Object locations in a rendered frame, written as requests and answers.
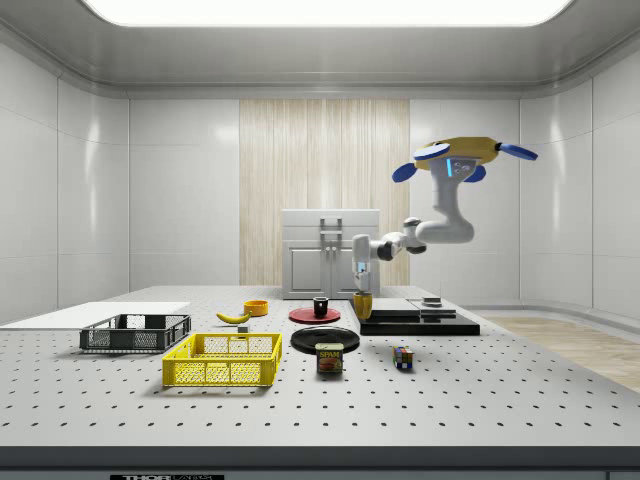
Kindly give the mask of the dark grey basket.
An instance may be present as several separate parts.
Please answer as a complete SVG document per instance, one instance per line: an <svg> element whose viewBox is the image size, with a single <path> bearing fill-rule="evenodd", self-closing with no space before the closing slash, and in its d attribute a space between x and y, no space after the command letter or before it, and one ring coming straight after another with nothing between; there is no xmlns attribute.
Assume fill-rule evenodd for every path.
<svg viewBox="0 0 640 480"><path fill-rule="evenodd" d="M191 317L178 314L119 314L80 331L85 351L163 352L191 330Z"/></svg>

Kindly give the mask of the red plate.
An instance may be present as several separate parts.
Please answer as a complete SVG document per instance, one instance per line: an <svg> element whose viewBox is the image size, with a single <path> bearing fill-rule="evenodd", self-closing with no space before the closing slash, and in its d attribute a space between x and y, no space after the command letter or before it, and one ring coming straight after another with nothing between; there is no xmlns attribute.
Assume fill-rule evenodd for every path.
<svg viewBox="0 0 640 480"><path fill-rule="evenodd" d="M316 316L313 307L298 308L289 312L290 320L309 325L332 323L340 318L340 312L332 308L328 308L324 316Z"/></svg>

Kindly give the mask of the black stove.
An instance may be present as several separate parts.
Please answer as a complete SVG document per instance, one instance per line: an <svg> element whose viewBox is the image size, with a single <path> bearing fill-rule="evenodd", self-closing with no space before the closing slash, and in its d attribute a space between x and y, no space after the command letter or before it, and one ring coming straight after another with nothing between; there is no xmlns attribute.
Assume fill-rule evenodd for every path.
<svg viewBox="0 0 640 480"><path fill-rule="evenodd" d="M480 326L444 306L440 297L375 298L372 313L360 319L362 335L479 335Z"/></svg>

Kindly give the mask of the flat-sided can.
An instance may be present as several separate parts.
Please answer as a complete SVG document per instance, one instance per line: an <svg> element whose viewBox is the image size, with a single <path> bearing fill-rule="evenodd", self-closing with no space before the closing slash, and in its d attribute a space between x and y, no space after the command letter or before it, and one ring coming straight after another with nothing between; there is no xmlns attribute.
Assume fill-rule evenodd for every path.
<svg viewBox="0 0 640 480"><path fill-rule="evenodd" d="M343 343L317 343L315 352L319 373L341 373L343 371Z"/></svg>

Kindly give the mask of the white board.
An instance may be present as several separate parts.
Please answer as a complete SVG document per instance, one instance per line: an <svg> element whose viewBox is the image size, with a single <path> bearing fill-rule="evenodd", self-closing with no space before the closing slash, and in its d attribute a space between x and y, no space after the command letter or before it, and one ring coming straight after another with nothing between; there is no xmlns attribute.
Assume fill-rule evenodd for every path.
<svg viewBox="0 0 640 480"><path fill-rule="evenodd" d="M0 326L0 329L82 329L118 314L172 314L189 302L88 302Z"/></svg>

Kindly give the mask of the yellow basket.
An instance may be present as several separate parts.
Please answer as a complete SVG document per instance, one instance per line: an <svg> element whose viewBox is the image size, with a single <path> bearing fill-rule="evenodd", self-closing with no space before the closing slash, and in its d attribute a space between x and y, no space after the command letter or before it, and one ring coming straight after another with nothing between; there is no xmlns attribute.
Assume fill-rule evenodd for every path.
<svg viewBox="0 0 640 480"><path fill-rule="evenodd" d="M280 333L195 333L162 358L165 386L270 386Z"/></svg>

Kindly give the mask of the white cabinet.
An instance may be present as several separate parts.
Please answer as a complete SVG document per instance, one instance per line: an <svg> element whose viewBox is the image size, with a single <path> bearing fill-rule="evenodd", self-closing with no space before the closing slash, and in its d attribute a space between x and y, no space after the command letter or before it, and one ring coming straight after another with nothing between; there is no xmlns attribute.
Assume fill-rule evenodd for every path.
<svg viewBox="0 0 640 480"><path fill-rule="evenodd" d="M285 299L349 300L356 291L352 237L378 236L377 209L284 209L282 293Z"/></svg>

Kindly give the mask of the black plate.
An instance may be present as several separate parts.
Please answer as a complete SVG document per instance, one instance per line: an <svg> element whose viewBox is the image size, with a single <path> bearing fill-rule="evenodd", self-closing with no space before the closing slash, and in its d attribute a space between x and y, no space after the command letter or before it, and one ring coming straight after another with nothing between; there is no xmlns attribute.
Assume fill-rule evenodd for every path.
<svg viewBox="0 0 640 480"><path fill-rule="evenodd" d="M303 353L314 354L317 343L341 343L348 353L359 346L360 338L352 330L325 325L300 329L291 335L291 345Z"/></svg>

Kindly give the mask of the drone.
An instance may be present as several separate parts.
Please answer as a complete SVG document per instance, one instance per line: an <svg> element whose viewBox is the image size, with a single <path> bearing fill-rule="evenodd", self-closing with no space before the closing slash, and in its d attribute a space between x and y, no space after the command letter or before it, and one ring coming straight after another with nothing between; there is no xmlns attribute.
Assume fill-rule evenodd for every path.
<svg viewBox="0 0 640 480"><path fill-rule="evenodd" d="M486 175L483 164L493 161L499 152L525 160L536 160L538 157L521 146L497 142L489 137L454 137L432 142L416 150L413 153L414 160L396 169L392 179L400 183L411 178L418 169L429 170L429 162L433 158L444 158L447 161L447 173L452 176L459 170L453 158L470 157L476 161L476 168L466 182L479 182Z"/></svg>

